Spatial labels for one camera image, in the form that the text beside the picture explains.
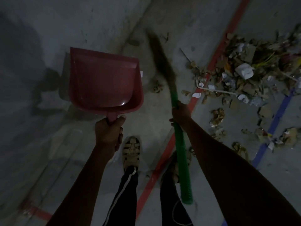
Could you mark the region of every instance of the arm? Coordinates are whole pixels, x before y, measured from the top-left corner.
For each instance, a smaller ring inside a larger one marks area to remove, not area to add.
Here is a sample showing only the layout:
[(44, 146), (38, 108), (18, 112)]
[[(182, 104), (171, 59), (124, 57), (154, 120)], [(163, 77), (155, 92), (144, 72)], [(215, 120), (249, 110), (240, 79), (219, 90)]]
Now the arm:
[(47, 226), (90, 225), (94, 206), (107, 162), (122, 142), (121, 127), (125, 117), (109, 126), (106, 119), (95, 125), (96, 145), (69, 193), (47, 223)]
[(173, 119), (187, 133), (200, 167), (229, 226), (301, 225), (301, 217), (252, 165), (213, 139), (190, 117), (185, 104)]

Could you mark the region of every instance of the person's left hand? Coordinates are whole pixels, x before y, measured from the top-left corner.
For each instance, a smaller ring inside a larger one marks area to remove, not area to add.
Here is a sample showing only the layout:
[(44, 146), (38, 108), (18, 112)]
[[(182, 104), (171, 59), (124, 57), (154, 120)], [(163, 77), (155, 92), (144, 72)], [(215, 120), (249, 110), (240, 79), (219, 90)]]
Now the person's left hand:
[(95, 124), (96, 146), (102, 149), (107, 160), (114, 156), (114, 152), (118, 151), (123, 138), (122, 125), (126, 121), (126, 117), (122, 115), (112, 125), (107, 123), (104, 118)]

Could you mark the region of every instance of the dustpan handle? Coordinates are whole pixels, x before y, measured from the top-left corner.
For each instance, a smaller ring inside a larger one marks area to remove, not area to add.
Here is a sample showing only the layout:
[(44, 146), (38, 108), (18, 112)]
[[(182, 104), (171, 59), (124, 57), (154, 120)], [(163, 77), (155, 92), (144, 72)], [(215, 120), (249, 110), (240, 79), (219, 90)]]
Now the dustpan handle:
[(109, 125), (113, 124), (117, 120), (117, 113), (107, 113), (107, 119)]

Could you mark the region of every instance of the green broom handle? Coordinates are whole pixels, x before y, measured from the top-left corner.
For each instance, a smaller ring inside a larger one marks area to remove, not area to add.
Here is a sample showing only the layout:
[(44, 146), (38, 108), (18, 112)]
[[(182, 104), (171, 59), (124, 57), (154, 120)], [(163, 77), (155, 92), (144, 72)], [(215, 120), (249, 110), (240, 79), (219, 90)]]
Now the green broom handle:
[[(178, 93), (170, 92), (172, 107), (178, 108)], [(184, 204), (191, 205), (193, 203), (190, 174), (188, 169), (185, 141), (183, 130), (180, 125), (174, 122), (175, 128), (175, 149), (177, 151), (179, 165), (179, 179), (181, 188), (181, 199)]]

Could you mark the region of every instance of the broom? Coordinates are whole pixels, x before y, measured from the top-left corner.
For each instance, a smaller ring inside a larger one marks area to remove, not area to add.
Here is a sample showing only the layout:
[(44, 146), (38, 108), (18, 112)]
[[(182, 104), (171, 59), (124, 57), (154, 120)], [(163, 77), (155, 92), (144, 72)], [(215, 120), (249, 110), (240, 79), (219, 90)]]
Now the broom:
[[(175, 84), (175, 72), (173, 71), (171, 64), (164, 54), (162, 45), (156, 34), (151, 31), (146, 31), (150, 48), (153, 53), (153, 60), (155, 62), (157, 70), (164, 76), (168, 83), (171, 105), (172, 107), (178, 107), (178, 93), (177, 86)], [(185, 142), (183, 130), (180, 125), (174, 122), (175, 128), (175, 148), (177, 151), (177, 158), (179, 164), (179, 180), (181, 188), (181, 199), (184, 204), (191, 205), (193, 203), (191, 181), (188, 169), (188, 163), (186, 159)]]

